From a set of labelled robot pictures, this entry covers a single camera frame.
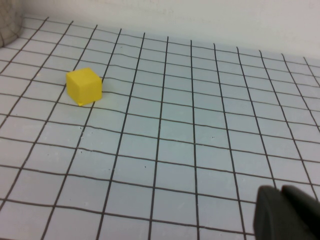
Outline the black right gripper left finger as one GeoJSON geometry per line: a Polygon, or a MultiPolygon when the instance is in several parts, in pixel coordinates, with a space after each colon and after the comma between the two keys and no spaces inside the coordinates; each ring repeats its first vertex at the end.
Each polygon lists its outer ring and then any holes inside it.
{"type": "Polygon", "coordinates": [[[272,186],[260,186],[253,219],[257,240],[318,240],[282,194],[272,186]]]}

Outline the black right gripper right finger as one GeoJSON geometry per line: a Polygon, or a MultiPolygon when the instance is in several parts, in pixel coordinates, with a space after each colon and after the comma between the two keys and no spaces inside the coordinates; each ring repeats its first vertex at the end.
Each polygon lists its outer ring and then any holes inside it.
{"type": "Polygon", "coordinates": [[[288,199],[314,235],[320,234],[320,203],[293,185],[284,185],[281,193],[288,199]]]}

